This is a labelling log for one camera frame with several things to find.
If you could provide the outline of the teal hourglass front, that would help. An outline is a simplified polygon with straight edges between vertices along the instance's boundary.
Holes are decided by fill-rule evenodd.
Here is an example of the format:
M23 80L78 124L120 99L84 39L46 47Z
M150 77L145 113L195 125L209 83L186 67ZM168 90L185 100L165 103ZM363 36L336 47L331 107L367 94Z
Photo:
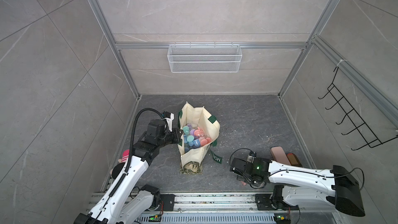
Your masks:
M190 128L187 125L182 127L182 130L183 130L185 135L189 135L190 134Z

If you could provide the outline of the cream canvas tote bag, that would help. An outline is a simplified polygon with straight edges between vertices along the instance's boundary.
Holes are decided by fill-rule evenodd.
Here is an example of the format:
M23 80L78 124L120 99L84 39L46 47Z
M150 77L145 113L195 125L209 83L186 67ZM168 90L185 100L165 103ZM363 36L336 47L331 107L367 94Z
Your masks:
M211 148L217 145L220 132L220 124L217 118L204 107L193 107L187 102L178 113L178 127L182 129L186 125L193 125L197 129L203 130L204 137L210 137L212 141L203 147L194 148L193 142L188 143L186 140L188 135L183 133L183 143L178 145L181 173L201 174L202 162L208 152L213 156L215 162L221 164L222 158L211 151Z

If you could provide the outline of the teal hourglass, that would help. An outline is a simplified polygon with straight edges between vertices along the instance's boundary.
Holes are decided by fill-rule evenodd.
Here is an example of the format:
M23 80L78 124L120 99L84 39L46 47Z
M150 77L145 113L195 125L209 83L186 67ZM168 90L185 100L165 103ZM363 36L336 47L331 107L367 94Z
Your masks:
M187 125L182 127L182 130L183 130L185 135L189 135L190 134L190 128Z
M187 138L186 138L186 140L187 140L188 143L189 143L189 142L193 142L193 141L195 140L195 137L192 136L192 135L188 135Z

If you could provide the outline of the blue hourglass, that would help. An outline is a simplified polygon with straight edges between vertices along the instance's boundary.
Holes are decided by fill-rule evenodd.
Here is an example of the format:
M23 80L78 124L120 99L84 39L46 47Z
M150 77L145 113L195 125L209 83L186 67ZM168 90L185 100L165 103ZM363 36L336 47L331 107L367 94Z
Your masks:
M200 142L199 139L193 141L193 147L194 148L200 148L201 147L201 142Z

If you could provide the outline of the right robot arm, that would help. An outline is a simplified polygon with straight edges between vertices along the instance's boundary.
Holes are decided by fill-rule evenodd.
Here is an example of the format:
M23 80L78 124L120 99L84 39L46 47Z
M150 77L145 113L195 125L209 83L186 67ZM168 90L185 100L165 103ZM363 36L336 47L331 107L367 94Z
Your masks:
M272 194L256 194L259 210L299 210L301 207L334 207L354 217L364 217L361 197L364 183L358 182L344 167L307 169L257 157L253 151L247 159L230 156L230 172L253 189L274 184Z

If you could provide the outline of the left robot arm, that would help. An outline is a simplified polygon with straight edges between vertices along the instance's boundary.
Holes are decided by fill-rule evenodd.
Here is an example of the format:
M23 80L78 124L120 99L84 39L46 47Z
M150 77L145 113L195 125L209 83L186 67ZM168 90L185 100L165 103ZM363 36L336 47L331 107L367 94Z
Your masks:
M162 207L160 190L150 185L143 186L130 202L127 199L160 149L169 144L178 144L182 131L172 127L174 114L144 108L134 119L132 139L135 137L138 120L144 112L156 113L159 119L150 121L147 131L141 135L139 141L130 142L128 159L115 181L88 214L80 213L76 217L76 224L132 224L146 210Z

